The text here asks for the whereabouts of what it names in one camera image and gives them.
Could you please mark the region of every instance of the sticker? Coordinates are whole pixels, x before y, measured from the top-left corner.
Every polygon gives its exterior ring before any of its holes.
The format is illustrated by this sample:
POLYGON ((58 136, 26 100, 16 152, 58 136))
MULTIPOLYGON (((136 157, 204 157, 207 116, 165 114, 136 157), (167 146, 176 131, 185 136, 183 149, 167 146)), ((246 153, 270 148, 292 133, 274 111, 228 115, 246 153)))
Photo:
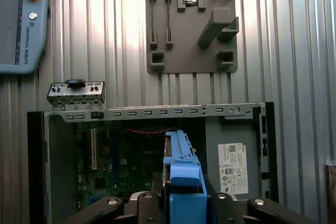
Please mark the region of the sticker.
POLYGON ((229 194, 247 194, 246 148, 242 143, 219 144, 220 190, 229 194))

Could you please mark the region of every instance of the barcode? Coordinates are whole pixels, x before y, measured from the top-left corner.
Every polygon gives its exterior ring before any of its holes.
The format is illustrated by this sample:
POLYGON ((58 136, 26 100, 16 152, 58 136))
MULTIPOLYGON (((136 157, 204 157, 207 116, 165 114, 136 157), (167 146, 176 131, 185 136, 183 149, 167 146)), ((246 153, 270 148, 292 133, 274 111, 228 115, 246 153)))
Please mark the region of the barcode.
POLYGON ((235 145, 229 145, 229 152, 236 152, 236 146, 235 145))

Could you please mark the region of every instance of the red cable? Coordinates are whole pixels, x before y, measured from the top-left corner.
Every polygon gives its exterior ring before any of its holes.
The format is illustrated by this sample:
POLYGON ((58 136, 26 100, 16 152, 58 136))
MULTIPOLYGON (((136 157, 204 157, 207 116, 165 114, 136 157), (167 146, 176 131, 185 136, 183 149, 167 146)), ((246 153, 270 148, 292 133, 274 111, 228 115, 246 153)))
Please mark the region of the red cable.
POLYGON ((171 127, 165 130, 161 130, 161 131, 152 131, 152 132, 146 132, 146 131, 137 131, 134 129, 126 129, 128 132, 131 133, 138 133, 138 134, 143 134, 143 135, 157 135, 157 134, 162 134, 165 133, 166 131, 172 131, 172 130, 176 130, 176 127, 171 127))

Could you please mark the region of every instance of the corrugated metal wall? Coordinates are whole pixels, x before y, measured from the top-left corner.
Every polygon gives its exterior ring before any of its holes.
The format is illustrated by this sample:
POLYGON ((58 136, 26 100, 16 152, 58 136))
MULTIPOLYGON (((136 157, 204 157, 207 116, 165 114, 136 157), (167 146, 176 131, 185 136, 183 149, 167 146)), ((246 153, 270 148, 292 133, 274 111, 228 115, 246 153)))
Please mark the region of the corrugated metal wall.
POLYGON ((280 200, 327 223, 324 164, 336 156, 336 0, 236 0, 238 71, 147 74, 145 0, 50 0, 34 76, 0 77, 0 222, 28 222, 26 112, 49 85, 107 83, 107 107, 274 101, 280 200))

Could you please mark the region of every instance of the pci slot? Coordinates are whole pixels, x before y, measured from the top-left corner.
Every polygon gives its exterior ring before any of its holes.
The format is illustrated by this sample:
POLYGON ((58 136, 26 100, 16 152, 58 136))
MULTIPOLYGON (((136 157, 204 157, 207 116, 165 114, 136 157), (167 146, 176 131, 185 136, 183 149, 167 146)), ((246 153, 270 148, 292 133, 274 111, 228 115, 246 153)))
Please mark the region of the pci slot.
POLYGON ((90 129, 91 133, 91 166, 92 170, 97 170, 97 129, 90 129))

